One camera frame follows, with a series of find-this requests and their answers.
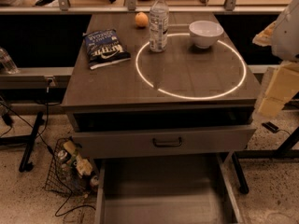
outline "black cable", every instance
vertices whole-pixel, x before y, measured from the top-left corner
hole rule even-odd
[[[84,208],[84,207],[90,207],[91,209],[93,209],[93,210],[95,211],[95,207],[94,207],[94,206],[84,204],[84,205],[79,205],[79,206],[76,206],[76,207],[74,207],[74,208],[71,208],[71,209],[67,210],[67,211],[64,212],[64,213],[58,214],[59,211],[60,211],[60,210],[64,207],[64,205],[68,202],[68,200],[72,197],[72,195],[73,195],[73,192],[70,193],[70,195],[67,197],[67,199],[65,200],[65,202],[64,202],[64,203],[61,205],[61,207],[59,207],[59,209],[56,211],[56,213],[55,213],[55,216],[56,216],[56,217],[62,217],[62,216],[64,216],[64,215],[66,215],[66,214],[69,214],[69,213],[71,213],[71,212],[74,212],[75,210],[77,210],[77,209],[79,209],[79,208]]]
[[[9,129],[7,131],[5,131],[4,133],[2,133],[0,135],[0,138],[2,138],[2,136],[6,135],[7,133],[9,133],[12,130],[12,127],[10,126]]]
[[[49,120],[49,103],[46,102],[45,106],[46,106],[46,121],[45,121],[45,126],[44,126],[44,129],[42,130],[42,132],[38,134],[38,136],[41,136],[41,134],[43,132],[45,132],[45,130],[47,129],[47,126],[48,126],[48,120]]]
[[[280,130],[280,129],[279,129],[278,132],[280,132],[280,131],[283,131],[283,132],[287,133],[288,135],[291,135],[290,132],[288,132],[288,131],[286,131],[286,130]]]
[[[15,112],[12,108],[10,108],[8,105],[0,102],[0,105],[4,106],[5,108],[7,108],[10,112],[12,112],[13,114],[15,114],[19,119],[21,119],[22,121],[24,121],[27,125],[29,125],[31,128],[34,128],[26,119],[24,119],[23,117],[21,117],[17,112]],[[37,132],[38,136],[36,137],[36,139],[38,137],[40,137],[41,141],[44,143],[44,145],[46,145],[48,150],[51,150],[51,147],[47,144],[47,142],[44,140],[44,138],[41,136],[41,133]]]

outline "white light circle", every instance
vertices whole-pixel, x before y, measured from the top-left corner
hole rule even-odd
[[[171,34],[171,35],[168,35],[168,36],[178,36],[178,35],[189,35],[189,34]],[[246,64],[243,60],[243,58],[235,51],[234,48],[232,48],[231,46],[227,45],[226,43],[224,43],[223,41],[220,41],[218,40],[217,41],[218,43],[222,44],[224,47],[230,49],[237,57],[238,59],[240,60],[240,62],[242,63],[242,67],[243,67],[243,76],[242,78],[240,79],[240,82],[238,84],[236,84],[233,88],[231,88],[230,90],[226,91],[226,92],[223,92],[223,93],[220,93],[220,94],[217,94],[217,95],[211,95],[211,96],[203,96],[203,97],[191,97],[191,96],[184,96],[184,95],[178,95],[178,94],[175,94],[175,93],[172,93],[172,92],[169,92],[169,91],[165,91],[163,89],[158,89],[157,91],[159,92],[162,92],[164,94],[167,94],[167,95],[170,95],[170,96],[173,96],[173,97],[177,97],[177,98],[180,98],[180,99],[186,99],[186,100],[196,100],[196,101],[204,101],[204,100],[212,100],[212,99],[217,99],[217,98],[220,98],[220,97],[223,97],[229,93],[232,93],[234,92],[235,90],[237,90],[244,82],[245,78],[246,78],[246,74],[247,74],[247,67],[246,67]],[[143,45],[141,47],[141,49],[139,50],[139,52],[137,53],[136,55],[136,58],[135,58],[135,67],[136,67],[136,70],[138,72],[138,74],[140,75],[140,77],[149,85],[153,88],[153,84],[151,84],[144,76],[143,74],[141,73],[140,69],[139,69],[139,64],[138,64],[138,60],[139,60],[139,57],[140,57],[140,54],[141,52],[143,51],[143,49],[145,47],[147,47],[148,45],[150,44],[150,42],[146,43],[145,45]]]

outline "white bowl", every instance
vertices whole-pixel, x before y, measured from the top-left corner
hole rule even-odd
[[[200,49],[207,49],[219,40],[224,30],[213,21],[195,21],[189,25],[190,38]]]

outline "cable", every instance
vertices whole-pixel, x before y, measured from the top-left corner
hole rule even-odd
[[[23,117],[21,117],[17,112],[15,112],[12,108],[10,108],[8,105],[4,104],[3,102],[0,102],[0,105],[4,106],[5,108],[7,108],[10,112],[12,112],[13,114],[15,114],[19,119],[21,119],[22,121],[24,121],[26,124],[28,124],[31,128],[33,128],[33,126]],[[38,136],[36,137],[36,139],[39,137],[41,139],[41,141],[43,142],[43,144],[47,147],[48,151],[50,152],[50,154],[54,154],[52,148],[47,144],[47,142],[44,140],[44,138],[41,136],[41,133],[37,132]]]
[[[69,214],[69,213],[71,213],[71,212],[73,212],[73,211],[75,211],[75,210],[77,210],[77,209],[79,209],[79,208],[83,208],[83,207],[89,207],[89,208],[91,208],[91,209],[93,209],[93,210],[95,211],[95,207],[94,207],[94,206],[84,204],[84,205],[79,205],[79,206],[76,206],[76,207],[74,207],[74,208],[71,208],[71,209],[67,210],[67,211],[64,212],[64,213],[58,214],[59,211],[60,211],[60,210],[64,207],[64,205],[68,202],[68,200],[72,197],[72,195],[73,195],[73,192],[70,193],[70,195],[67,197],[67,199],[65,200],[65,202],[64,202],[64,203],[61,205],[61,207],[59,207],[59,209],[56,211],[56,213],[55,213],[55,216],[56,216],[56,217],[62,217],[62,216],[64,216],[64,215],[66,215],[66,214]]]
[[[283,132],[287,133],[288,135],[291,135],[290,132],[288,132],[288,131],[286,131],[286,130],[280,130],[280,129],[279,129],[278,132],[280,132],[280,131],[283,131]]]
[[[45,132],[45,130],[47,129],[47,126],[48,126],[48,120],[49,120],[49,104],[48,102],[45,103],[45,106],[46,106],[46,121],[45,121],[45,127],[44,129],[41,131],[41,133],[38,133],[38,136],[41,136],[41,134],[43,132]]]
[[[0,138],[2,138],[2,136],[6,135],[7,133],[9,133],[12,130],[12,127],[10,126],[9,129],[7,131],[5,131],[4,133],[2,133],[0,135]]]
[[[0,102],[6,103],[3,97],[0,95]],[[9,109],[7,109],[6,105],[0,105],[0,116],[2,117],[3,122],[7,125],[12,127],[13,120],[11,116],[8,114]]]

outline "drawer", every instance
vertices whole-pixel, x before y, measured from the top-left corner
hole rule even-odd
[[[241,223],[216,155],[103,160],[96,224]]]
[[[125,132],[74,133],[83,157],[93,159],[219,153],[242,150],[251,125]]]
[[[166,105],[70,113],[78,132],[186,129],[251,123],[253,105]]]

